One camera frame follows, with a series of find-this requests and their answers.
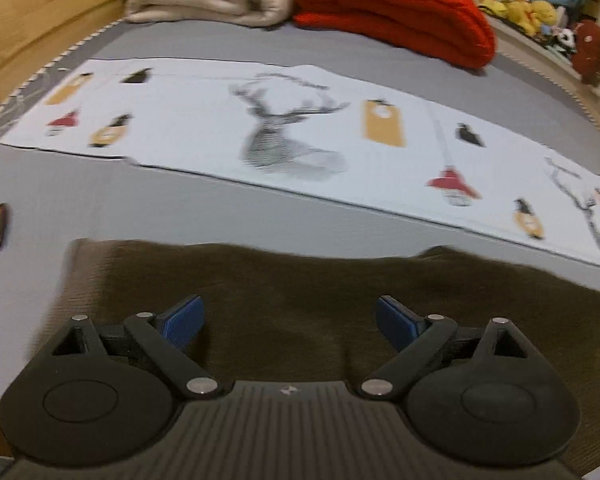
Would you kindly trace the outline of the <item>dark olive corduroy pants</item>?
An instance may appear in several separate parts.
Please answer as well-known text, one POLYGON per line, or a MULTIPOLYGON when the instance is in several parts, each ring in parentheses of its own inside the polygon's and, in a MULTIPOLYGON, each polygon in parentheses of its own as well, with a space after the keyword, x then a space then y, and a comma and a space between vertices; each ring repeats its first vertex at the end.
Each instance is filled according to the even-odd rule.
POLYGON ((222 382, 359 382, 393 355, 375 321, 386 295, 461 326, 512 320, 579 401, 567 463, 581 474, 600 466, 600 292, 449 247, 410 258, 335 259, 223 244, 75 240, 60 293, 29 348, 40 350, 75 314, 118 324, 199 296, 206 325, 186 351, 222 382))

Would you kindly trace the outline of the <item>white printed deer cloth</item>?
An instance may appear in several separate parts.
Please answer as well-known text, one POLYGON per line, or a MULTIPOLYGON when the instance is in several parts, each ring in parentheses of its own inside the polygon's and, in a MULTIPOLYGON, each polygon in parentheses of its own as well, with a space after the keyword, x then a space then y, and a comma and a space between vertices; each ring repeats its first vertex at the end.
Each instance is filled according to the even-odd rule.
POLYGON ((312 65, 89 60, 46 82, 3 143, 277 188, 600 266, 600 174, 493 122, 312 65))

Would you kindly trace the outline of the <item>panda plush toy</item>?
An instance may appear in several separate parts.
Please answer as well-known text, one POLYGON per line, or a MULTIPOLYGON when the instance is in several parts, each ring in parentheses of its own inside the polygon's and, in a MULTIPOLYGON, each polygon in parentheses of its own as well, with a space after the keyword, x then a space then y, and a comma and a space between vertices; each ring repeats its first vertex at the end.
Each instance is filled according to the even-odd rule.
POLYGON ((570 28, 558 29, 550 44, 552 50, 563 58, 573 57, 577 53, 577 36, 570 28))

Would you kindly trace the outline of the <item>red knitted folded blanket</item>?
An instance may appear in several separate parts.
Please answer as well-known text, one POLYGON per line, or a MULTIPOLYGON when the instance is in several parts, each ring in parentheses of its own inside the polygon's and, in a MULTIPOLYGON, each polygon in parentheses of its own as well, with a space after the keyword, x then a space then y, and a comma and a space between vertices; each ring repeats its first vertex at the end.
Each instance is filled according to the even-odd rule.
POLYGON ((496 53, 494 32, 472 0, 294 0, 294 24, 363 35, 468 70, 496 53))

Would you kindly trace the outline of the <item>yellow bear plush toy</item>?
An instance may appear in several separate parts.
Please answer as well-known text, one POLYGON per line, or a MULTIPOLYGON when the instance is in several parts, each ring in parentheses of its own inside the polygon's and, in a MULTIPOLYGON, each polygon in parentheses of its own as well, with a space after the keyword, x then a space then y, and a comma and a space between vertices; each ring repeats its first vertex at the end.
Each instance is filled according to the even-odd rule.
POLYGON ((559 22, 556 8, 545 0, 478 0, 478 8, 529 38, 550 36, 559 22))

